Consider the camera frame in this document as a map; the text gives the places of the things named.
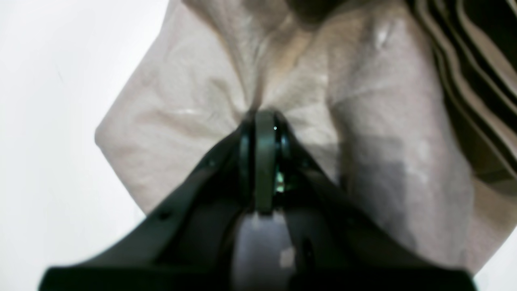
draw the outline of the wrinkled fabric fold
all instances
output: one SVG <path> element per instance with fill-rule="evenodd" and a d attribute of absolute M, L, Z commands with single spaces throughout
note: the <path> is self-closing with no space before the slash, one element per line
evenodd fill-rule
<path fill-rule="evenodd" d="M 511 65 L 464 14 L 468 1 L 415 1 L 415 14 L 433 43 L 452 125 L 476 181 L 467 266 L 478 271 L 517 224 L 515 118 Z M 504 207 L 499 201 L 506 201 Z"/>
<path fill-rule="evenodd" d="M 317 23 L 280 1 L 171 1 L 96 142 L 148 213 L 249 109 L 282 111 L 331 180 L 402 245 L 465 263 L 470 169 L 404 1 L 350 0 Z"/>

